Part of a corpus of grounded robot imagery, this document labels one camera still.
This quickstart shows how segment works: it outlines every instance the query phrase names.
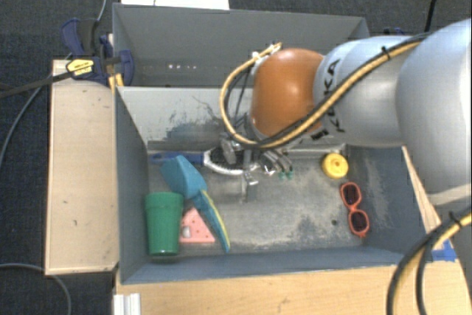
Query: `black carpet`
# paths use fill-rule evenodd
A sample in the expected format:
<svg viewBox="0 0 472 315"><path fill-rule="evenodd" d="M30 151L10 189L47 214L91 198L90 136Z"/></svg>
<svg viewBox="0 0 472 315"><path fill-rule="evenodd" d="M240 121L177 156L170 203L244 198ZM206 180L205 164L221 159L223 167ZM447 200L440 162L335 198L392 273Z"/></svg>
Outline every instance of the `black carpet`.
<svg viewBox="0 0 472 315"><path fill-rule="evenodd" d="M111 31L108 0L97 34ZM385 27L421 32L429 0L229 0L233 9L276 10L366 18L371 34ZM67 55L59 29L72 17L95 17L101 0L0 0L0 83L46 77ZM432 29L471 17L471 0L438 0ZM0 143L26 97L0 100ZM44 89L16 130L0 171L0 263L43 265L48 157L48 93ZM111 274L66 276L73 314L109 314ZM41 275L0 271L0 314L64 314L60 289Z"/></svg>

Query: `bin floor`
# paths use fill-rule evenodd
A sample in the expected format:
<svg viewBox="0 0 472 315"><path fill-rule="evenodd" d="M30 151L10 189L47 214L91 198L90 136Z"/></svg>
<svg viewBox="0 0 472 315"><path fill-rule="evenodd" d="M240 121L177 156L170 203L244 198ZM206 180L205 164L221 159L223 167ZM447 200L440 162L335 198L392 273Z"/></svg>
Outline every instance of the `bin floor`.
<svg viewBox="0 0 472 315"><path fill-rule="evenodd" d="M331 180L320 168L322 156L290 155L291 180L254 172L259 180L255 199L242 202L241 177L200 169L208 193L220 211L232 254L358 246L361 240L347 225L347 209L339 195L345 180ZM149 166L150 191L168 190L156 165ZM182 244L181 257L219 255L215 244Z"/></svg>

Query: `blue tape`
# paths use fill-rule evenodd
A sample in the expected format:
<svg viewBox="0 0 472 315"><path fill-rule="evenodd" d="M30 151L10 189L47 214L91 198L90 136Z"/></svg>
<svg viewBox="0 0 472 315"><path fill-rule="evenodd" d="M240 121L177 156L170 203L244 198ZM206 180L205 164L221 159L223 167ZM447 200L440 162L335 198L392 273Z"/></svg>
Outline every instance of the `blue tape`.
<svg viewBox="0 0 472 315"><path fill-rule="evenodd" d="M451 261L454 262L457 259L456 252L454 248L452 248L451 242L446 240L442 244L442 249L435 249L431 251L431 256L433 257L433 261Z"/></svg>

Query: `gray bin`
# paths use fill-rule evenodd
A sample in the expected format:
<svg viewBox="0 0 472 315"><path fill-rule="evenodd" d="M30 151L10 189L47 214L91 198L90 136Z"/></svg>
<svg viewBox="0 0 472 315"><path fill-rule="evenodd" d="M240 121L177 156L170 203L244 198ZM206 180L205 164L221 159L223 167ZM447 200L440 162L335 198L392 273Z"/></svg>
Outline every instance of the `gray bin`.
<svg viewBox="0 0 472 315"><path fill-rule="evenodd" d="M195 127L218 125L218 88L228 73L271 41L327 54L369 33L362 18L245 10L114 4L113 20L115 51L130 49L136 62L133 85L115 96L123 284L392 265L424 236L401 149L347 149L348 179L360 185L371 223L364 240L347 228L338 193L345 180L322 173L321 155L293 152L298 176L261 176L260 196L248 204L238 201L234 179L201 170L229 230L229 254L217 242L184 246L173 259L149 257L144 197L167 189L149 154L215 143L218 128Z"/></svg>

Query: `pink triangle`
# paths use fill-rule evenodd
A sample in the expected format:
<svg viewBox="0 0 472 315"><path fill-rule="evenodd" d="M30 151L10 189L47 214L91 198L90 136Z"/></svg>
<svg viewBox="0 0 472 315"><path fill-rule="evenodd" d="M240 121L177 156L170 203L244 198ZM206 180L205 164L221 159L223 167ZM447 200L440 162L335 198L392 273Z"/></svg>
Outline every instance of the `pink triangle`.
<svg viewBox="0 0 472 315"><path fill-rule="evenodd" d="M212 235L204 220L196 208L187 211L182 218L181 234L178 239L180 243L214 243L215 237Z"/></svg>

